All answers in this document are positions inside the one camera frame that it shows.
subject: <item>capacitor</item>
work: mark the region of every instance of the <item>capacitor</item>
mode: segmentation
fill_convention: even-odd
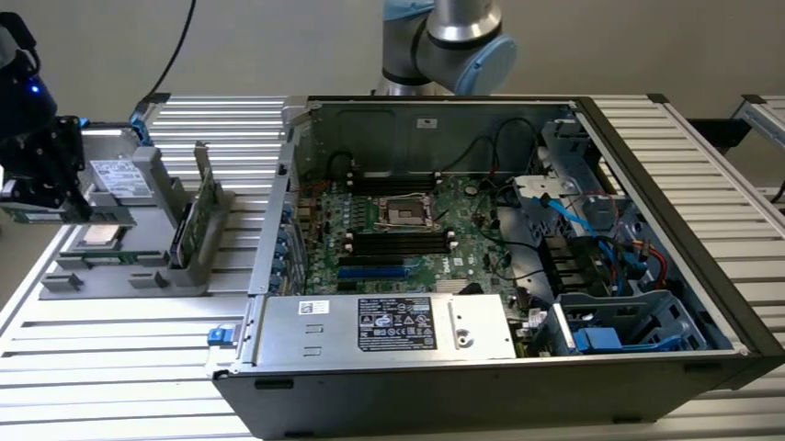
[[[282,256],[285,256],[285,246],[282,246],[280,243],[274,245],[272,255],[276,259],[280,259]]]
[[[272,274],[280,274],[285,269],[285,264],[278,259],[272,259],[272,263],[269,264],[269,272]]]
[[[289,235],[285,232],[278,232],[278,237],[276,237],[276,242],[285,245],[289,241]]]
[[[269,292],[278,292],[278,288],[280,288],[280,277],[278,276],[269,276],[269,279],[266,282],[266,290]]]
[[[475,186],[465,186],[463,188],[463,194],[465,196],[473,197],[479,193],[479,189]]]

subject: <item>white wall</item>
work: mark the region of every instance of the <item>white wall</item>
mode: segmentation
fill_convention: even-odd
[[[501,92],[659,92],[688,116],[715,117],[743,93],[785,94],[782,0],[499,3],[520,44]],[[61,113],[125,119],[173,50],[188,0],[0,0],[0,9],[22,14],[37,37]],[[161,89],[367,93],[380,69],[380,19],[381,0],[200,0]],[[756,184],[778,184],[785,154],[747,144],[734,163]],[[42,247],[45,234],[30,236],[30,247]],[[0,255],[6,249],[0,239]]]

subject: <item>cable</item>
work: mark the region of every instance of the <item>cable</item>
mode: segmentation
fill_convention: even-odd
[[[465,150],[463,151],[463,153],[460,154],[460,156],[455,159],[455,161],[452,161],[441,169],[441,173],[443,172],[447,172],[448,170],[451,170],[452,167],[460,163],[460,161],[463,160],[463,158],[465,158],[465,156],[468,155],[468,153],[471,152],[471,150],[476,147],[476,145],[479,144],[480,141],[485,141],[488,143],[488,145],[492,146],[492,139],[488,136],[485,136],[485,135],[479,135],[476,138],[472,139],[472,141],[468,144],[468,147],[465,147]]]
[[[501,257],[501,259],[504,259],[504,257],[507,257],[507,256],[508,256],[508,254],[509,254],[509,252],[507,251],[507,252],[504,253],[504,256]],[[504,277],[504,276],[501,276],[501,275],[499,274],[499,262],[501,262],[501,259],[499,259],[499,260],[496,260],[496,261],[495,261],[495,264],[492,264],[492,270],[491,270],[491,273],[492,273],[492,274],[493,274],[496,277],[499,277],[501,280],[507,280],[507,281],[515,281],[515,280],[520,280],[521,278],[527,278],[527,277],[532,276],[533,274],[544,273],[544,269],[537,269],[536,271],[532,271],[531,273],[528,273],[528,274],[524,274],[524,275],[521,275],[521,276],[519,276],[519,277]]]
[[[503,186],[499,188],[492,188],[489,190],[487,190],[484,192],[484,195],[480,197],[479,201],[476,202],[476,206],[475,206],[475,211],[471,215],[471,219],[475,218],[476,213],[479,212],[479,206],[481,205],[481,202],[484,201],[485,196],[489,196],[491,193],[497,193],[501,192],[503,190],[511,188],[512,186]],[[479,234],[481,235],[481,237],[484,237],[488,241],[499,244],[499,245],[519,245],[519,246],[524,246],[525,248],[528,248],[529,250],[537,251],[536,247],[528,243],[524,242],[513,242],[513,241],[505,241],[503,239],[497,239],[495,237],[491,237],[489,235],[487,235],[483,231],[481,231],[481,225],[476,225],[476,230],[479,231]]]
[[[782,199],[782,195],[785,195],[785,181],[782,181],[782,185],[779,186],[779,191],[776,192],[776,194],[771,198],[772,204],[776,204],[779,202],[779,200]]]
[[[642,249],[642,241],[632,241],[632,247],[635,247],[636,249]],[[654,287],[663,288],[664,276],[667,275],[667,259],[664,258],[664,255],[662,255],[662,253],[651,245],[648,245],[648,252],[659,262],[659,274],[656,275],[656,282],[654,284]]]
[[[176,60],[177,55],[180,54],[180,49],[182,49],[182,43],[185,42],[185,36],[188,35],[188,29],[190,27],[190,20],[193,19],[193,9],[196,9],[196,0],[190,0],[190,7],[188,9],[188,16],[185,17],[185,25],[182,26],[182,32],[180,33],[180,41],[176,43],[176,48],[173,48],[172,58],[169,58],[169,62],[166,63],[166,67],[162,69],[162,73],[160,74],[160,78],[156,81],[156,84],[149,89],[149,92],[144,96],[144,98],[150,97],[157,91],[162,80],[165,79],[166,75],[169,74],[169,69],[172,69],[173,61]]]
[[[528,131],[531,131],[531,154],[536,154],[536,129],[533,124],[528,119],[524,117],[515,117],[505,119],[499,127],[495,130],[495,135],[492,136],[492,153],[491,153],[491,164],[489,164],[489,176],[495,175],[495,172],[499,169],[499,138],[501,137],[501,130],[504,129],[505,125],[512,122],[521,122],[528,126]]]
[[[443,217],[443,216],[445,216],[445,214],[447,214],[448,212],[449,212],[449,209],[445,209],[444,211],[441,211],[441,214],[440,214],[439,216],[436,216],[436,217],[433,218],[433,220],[432,220],[432,221],[433,221],[433,222],[437,222],[437,221],[440,221],[440,220],[441,220],[441,217]]]
[[[512,282],[515,280],[520,280],[521,278],[527,278],[531,277],[533,274],[539,274],[539,273],[544,273],[544,269],[537,269],[536,271],[532,271],[528,274],[523,274],[520,277],[504,277],[501,276],[499,273],[496,273],[495,271],[492,272],[492,274],[499,277],[501,280],[505,280],[507,282]]]

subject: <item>slotted metal surface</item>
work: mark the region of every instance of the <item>slotted metal surface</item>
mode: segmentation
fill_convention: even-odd
[[[262,97],[176,97],[164,107],[150,131],[172,175],[194,187],[189,151],[196,140],[210,141],[210,160],[222,185],[240,195],[222,235],[220,270],[212,275],[214,295],[41,302],[34,284],[21,288],[0,314],[2,323],[18,311],[0,340],[0,439],[253,439],[206,381],[204,333],[218,323],[238,322],[245,311],[241,292],[278,148],[280,103],[277,98]],[[776,262],[785,255],[780,234],[739,195],[736,183],[702,159],[700,145],[679,129],[666,109],[644,96],[603,97],[597,104],[755,311],[785,341],[785,280],[776,275]],[[683,162],[668,160],[675,152]],[[57,234],[49,253],[67,233],[63,229]],[[45,255],[37,267],[51,269]],[[210,360],[228,361],[232,356],[232,351],[213,350]],[[739,391],[711,392],[651,425],[393,439],[775,439],[785,435],[783,376],[780,368]]]
[[[766,100],[768,107],[785,121],[785,96],[763,96],[762,99]]]
[[[785,96],[744,96],[732,115],[785,150]]]

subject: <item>power supply label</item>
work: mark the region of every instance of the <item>power supply label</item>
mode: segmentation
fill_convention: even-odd
[[[436,348],[429,297],[359,299],[356,346],[363,352]]]

